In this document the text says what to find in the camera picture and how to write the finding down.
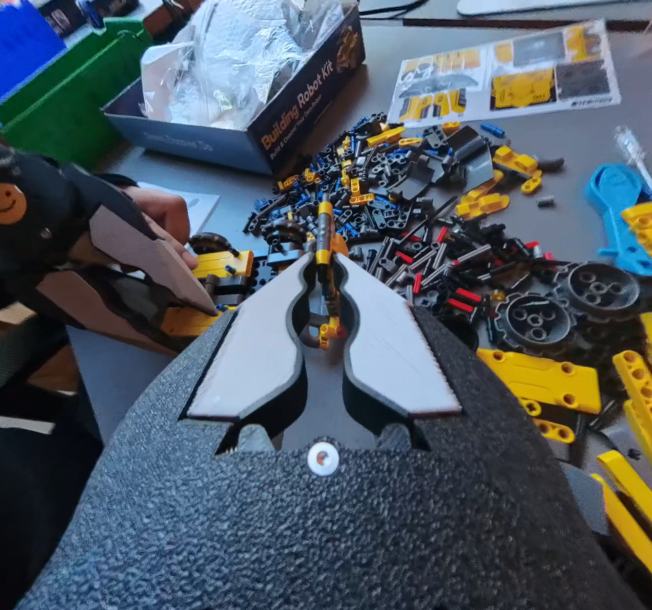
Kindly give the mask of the green box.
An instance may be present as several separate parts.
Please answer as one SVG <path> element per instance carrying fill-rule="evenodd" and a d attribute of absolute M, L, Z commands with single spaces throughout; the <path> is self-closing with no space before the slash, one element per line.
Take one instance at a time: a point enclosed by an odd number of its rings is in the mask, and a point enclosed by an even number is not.
<path fill-rule="evenodd" d="M 92 170 L 121 141 L 102 112 L 140 77 L 152 37 L 138 19 L 107 19 L 1 104 L 1 138 Z"/>

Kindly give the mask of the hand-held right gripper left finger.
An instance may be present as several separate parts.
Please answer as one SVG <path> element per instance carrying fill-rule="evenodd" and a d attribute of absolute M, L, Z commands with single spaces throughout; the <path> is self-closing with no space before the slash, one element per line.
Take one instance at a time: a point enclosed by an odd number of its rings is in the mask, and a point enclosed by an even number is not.
<path fill-rule="evenodd" d="M 305 253 L 237 308 L 188 417 L 242 421 L 289 390 L 303 367 L 315 277 L 315 255 Z"/>

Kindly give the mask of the yellow toy vehicle model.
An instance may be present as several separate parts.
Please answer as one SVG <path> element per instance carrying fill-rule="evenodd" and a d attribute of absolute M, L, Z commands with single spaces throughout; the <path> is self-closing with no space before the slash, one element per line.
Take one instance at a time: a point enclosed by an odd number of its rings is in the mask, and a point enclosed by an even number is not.
<path fill-rule="evenodd" d="M 313 235 L 307 232 L 306 243 L 312 238 Z M 238 258 L 229 253 L 197 256 L 198 267 L 194 276 L 211 296 L 216 316 L 208 316 L 191 307 L 171 306 L 163 317 L 162 331 L 180 341 L 195 339 L 225 312 L 235 311 L 305 254 L 305 246 L 303 250 L 272 256 L 268 256 L 268 250 L 269 247 L 264 253 L 239 250 Z"/>

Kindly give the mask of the grey desk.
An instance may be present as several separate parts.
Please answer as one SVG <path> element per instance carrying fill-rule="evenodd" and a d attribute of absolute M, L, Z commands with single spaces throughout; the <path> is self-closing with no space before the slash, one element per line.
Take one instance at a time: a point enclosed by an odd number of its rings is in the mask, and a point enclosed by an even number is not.
<path fill-rule="evenodd" d="M 306 144 L 322 146 L 345 125 L 372 110 L 380 109 L 389 96 L 399 58 L 418 48 L 458 48 L 464 42 L 482 43 L 499 37 L 498 30 L 439 30 L 396 25 L 363 28 L 367 62 L 346 84 L 335 102 L 318 120 Z M 590 172 L 615 156 L 613 128 L 629 122 L 640 139 L 651 141 L 651 94 L 645 76 L 649 63 L 632 58 L 640 34 L 615 34 L 612 47 L 618 76 L 624 83 L 623 103 L 616 107 L 557 112 L 528 118 L 507 119 L 503 127 L 515 148 L 532 149 L 542 158 L 563 157 L 566 170 L 552 177 L 552 189 L 561 197 L 559 209 L 541 211 L 527 201 L 512 203 L 505 212 L 509 232 L 520 238 L 542 239 L 555 256 L 580 258 L 597 249 L 599 221 L 583 198 Z M 213 168 L 184 158 L 163 156 L 142 148 L 119 153 L 108 170 L 124 167 L 126 174 L 148 183 L 179 190 L 219 193 L 210 229 L 228 238 L 243 239 L 240 228 L 254 198 L 268 193 L 271 177 Z M 462 524 L 460 538 L 448 551 L 437 541 L 426 547 L 426 536 L 408 533 L 399 521 L 408 512 L 428 510 L 428 504 L 448 510 L 452 488 L 445 487 L 440 465 L 453 427 L 436 428 L 435 451 L 396 451 L 377 447 L 378 439 L 352 419 L 342 401 L 342 346 L 329 356 L 305 348 L 308 375 L 306 409 L 285 430 L 281 451 L 240 449 L 217 454 L 228 425 L 216 421 L 184 418 L 184 403 L 192 387 L 186 375 L 198 375 L 199 359 L 219 338 L 220 328 L 210 331 L 173 367 L 171 357 L 144 351 L 70 329 L 86 393 L 105 445 L 100 469 L 92 477 L 89 497 L 97 508 L 90 527 L 106 533 L 107 556 L 115 565 L 117 592 L 126 591 L 118 608 L 148 607 L 163 582 L 154 575 L 172 575 L 173 567 L 189 560 L 195 571 L 216 581 L 209 607 L 226 607 L 236 583 L 227 579 L 242 573 L 238 590 L 244 590 L 249 574 L 252 585 L 261 582 L 264 600 L 296 588 L 315 598 L 331 588 L 333 603 L 342 599 L 362 607 L 388 599 L 389 592 L 406 589 L 407 601 L 399 606 L 416 607 L 420 581 L 437 567 L 443 572 L 444 557 L 452 547 L 489 548 L 489 528 Z M 333 438 L 340 455 L 335 473 L 320 477 L 306 464 L 308 447 L 318 438 Z"/>

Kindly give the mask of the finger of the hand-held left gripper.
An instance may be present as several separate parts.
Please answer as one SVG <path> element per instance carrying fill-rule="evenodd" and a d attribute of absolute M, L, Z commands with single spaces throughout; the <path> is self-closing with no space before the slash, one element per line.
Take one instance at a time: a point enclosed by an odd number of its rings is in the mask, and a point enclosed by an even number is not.
<path fill-rule="evenodd" d="M 155 341 L 112 310 L 86 280 L 74 271 L 48 273 L 36 291 L 83 329 L 154 353 L 176 356 L 178 351 Z"/>
<path fill-rule="evenodd" d="M 216 316 L 211 296 L 164 239 L 148 238 L 104 206 L 89 220 L 89 233 L 94 247 L 115 262 L 141 270 L 181 302 L 208 316 Z"/>

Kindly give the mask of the blue board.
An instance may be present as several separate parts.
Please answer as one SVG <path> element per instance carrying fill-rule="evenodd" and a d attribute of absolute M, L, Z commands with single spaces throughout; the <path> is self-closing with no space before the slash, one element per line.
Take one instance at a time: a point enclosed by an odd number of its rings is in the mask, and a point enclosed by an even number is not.
<path fill-rule="evenodd" d="M 1 5 L 1 99 L 67 50 L 28 0 Z"/>

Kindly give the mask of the yellow sticker sheet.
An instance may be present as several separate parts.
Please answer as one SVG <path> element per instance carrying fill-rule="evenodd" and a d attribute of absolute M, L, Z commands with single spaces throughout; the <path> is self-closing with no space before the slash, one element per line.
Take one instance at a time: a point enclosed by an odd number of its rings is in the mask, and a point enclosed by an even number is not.
<path fill-rule="evenodd" d="M 387 120 L 421 128 L 620 103 L 599 19 L 403 60 Z"/>

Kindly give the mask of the blue cardboard box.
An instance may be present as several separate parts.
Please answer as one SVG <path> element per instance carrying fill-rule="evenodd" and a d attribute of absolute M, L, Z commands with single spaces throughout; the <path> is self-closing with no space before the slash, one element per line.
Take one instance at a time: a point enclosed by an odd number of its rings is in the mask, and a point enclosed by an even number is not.
<path fill-rule="evenodd" d="M 172 41 L 203 1 L 165 0 L 151 12 L 144 23 L 157 41 L 154 46 Z M 245 131 L 148 120 L 140 110 L 141 72 L 102 112 L 136 146 L 253 173 L 277 174 L 296 156 L 364 61 L 359 0 L 347 5 L 344 14 L 325 43 Z"/>

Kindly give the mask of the yellow grey hood assembly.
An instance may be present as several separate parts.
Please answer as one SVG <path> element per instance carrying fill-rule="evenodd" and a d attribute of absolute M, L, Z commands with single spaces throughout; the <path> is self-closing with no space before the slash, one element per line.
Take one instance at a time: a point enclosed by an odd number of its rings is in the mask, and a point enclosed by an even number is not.
<path fill-rule="evenodd" d="M 306 346 L 328 351 L 333 339 L 347 336 L 346 327 L 340 323 L 340 293 L 333 274 L 333 257 L 348 256 L 346 240 L 335 229 L 334 208 L 329 195 L 323 193 L 318 207 L 315 237 L 316 280 L 320 284 L 327 314 L 311 312 L 308 324 L 301 334 Z"/>

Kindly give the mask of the small clear plastic piece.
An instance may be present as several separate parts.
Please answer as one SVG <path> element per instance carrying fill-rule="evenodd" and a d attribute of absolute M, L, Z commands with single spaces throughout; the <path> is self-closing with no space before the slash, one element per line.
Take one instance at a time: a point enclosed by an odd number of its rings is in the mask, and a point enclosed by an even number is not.
<path fill-rule="evenodd" d="M 636 135 L 627 127 L 615 128 L 615 142 L 628 164 L 636 167 L 643 181 L 651 189 L 651 174 L 646 165 L 646 154 Z"/>

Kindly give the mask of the open instruction booklet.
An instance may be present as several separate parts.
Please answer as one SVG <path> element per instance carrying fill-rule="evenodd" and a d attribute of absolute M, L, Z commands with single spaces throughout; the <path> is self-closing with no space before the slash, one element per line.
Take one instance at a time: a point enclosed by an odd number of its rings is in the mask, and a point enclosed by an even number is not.
<path fill-rule="evenodd" d="M 191 236 L 204 231 L 220 202 L 220 195 L 217 194 L 171 190 L 167 187 L 161 187 L 147 182 L 138 182 L 138 185 L 141 188 L 162 191 L 183 198 L 187 206 Z"/>

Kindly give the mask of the light blue brick tool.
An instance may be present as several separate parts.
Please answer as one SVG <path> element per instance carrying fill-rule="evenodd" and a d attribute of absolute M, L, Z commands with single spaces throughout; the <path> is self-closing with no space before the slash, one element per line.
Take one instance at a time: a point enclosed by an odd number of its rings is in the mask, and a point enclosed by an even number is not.
<path fill-rule="evenodd" d="M 638 203 L 644 185 L 630 167 L 604 164 L 592 174 L 585 197 L 601 219 L 606 245 L 597 254 L 614 266 L 639 277 L 651 277 L 651 256 L 623 217 Z"/>

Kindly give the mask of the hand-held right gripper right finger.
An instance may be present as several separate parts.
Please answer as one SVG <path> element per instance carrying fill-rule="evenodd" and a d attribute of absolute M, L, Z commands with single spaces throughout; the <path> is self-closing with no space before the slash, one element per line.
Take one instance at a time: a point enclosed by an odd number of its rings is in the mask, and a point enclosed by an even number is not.
<path fill-rule="evenodd" d="M 333 259 L 347 329 L 343 399 L 354 419 L 432 419 L 461 413 L 412 306 L 343 255 Z"/>

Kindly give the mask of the pile of loose building bricks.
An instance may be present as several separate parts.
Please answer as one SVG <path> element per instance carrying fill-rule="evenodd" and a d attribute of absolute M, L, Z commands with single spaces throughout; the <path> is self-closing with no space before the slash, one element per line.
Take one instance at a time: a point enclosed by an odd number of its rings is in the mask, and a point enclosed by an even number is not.
<path fill-rule="evenodd" d="M 315 241 L 327 193 L 354 264 L 435 316 L 473 323 L 483 318 L 474 311 L 484 293 L 463 280 L 463 267 L 480 256 L 463 222 L 485 214 L 483 223 L 504 225 L 490 217 L 507 210 L 510 194 L 534 194 L 543 175 L 562 171 L 565 161 L 517 152 L 503 129 L 487 122 L 415 134 L 386 120 L 365 116 L 318 153 L 300 156 L 272 194 L 254 202 L 244 233 L 262 237 L 265 223 L 288 219 L 313 235 L 306 247 Z M 504 230 L 524 244 L 538 242 Z"/>

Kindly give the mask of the clear plastic bag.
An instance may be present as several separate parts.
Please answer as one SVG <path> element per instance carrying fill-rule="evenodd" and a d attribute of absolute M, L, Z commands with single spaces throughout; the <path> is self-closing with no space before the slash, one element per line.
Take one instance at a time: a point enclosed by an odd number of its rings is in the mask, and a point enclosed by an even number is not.
<path fill-rule="evenodd" d="M 172 41 L 143 53 L 143 116 L 245 131 L 353 2 L 204 0 Z"/>

